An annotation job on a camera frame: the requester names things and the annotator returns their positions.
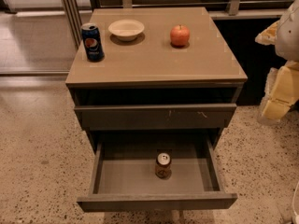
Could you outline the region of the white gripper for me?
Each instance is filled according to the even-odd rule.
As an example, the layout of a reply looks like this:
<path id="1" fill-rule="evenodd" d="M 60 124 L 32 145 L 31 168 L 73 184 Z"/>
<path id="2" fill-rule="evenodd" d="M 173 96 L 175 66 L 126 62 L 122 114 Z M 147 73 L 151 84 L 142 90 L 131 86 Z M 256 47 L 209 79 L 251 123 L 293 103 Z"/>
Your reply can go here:
<path id="1" fill-rule="evenodd" d="M 276 43 L 278 22 L 275 21 L 255 37 L 261 45 Z M 299 100 L 299 62 L 287 61 L 279 69 L 271 68 L 265 83 L 262 116 L 282 119 Z"/>

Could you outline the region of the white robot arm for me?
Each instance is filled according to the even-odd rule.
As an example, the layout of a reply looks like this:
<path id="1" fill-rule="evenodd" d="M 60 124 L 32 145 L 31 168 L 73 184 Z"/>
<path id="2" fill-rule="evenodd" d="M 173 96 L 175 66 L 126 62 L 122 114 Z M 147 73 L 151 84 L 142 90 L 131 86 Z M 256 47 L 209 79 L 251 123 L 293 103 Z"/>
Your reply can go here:
<path id="1" fill-rule="evenodd" d="M 276 55 L 286 60 L 279 69 L 270 69 L 260 104 L 258 121 L 273 124 L 299 101 L 299 0 L 295 0 L 278 21 L 260 32 L 255 41 L 274 45 Z"/>

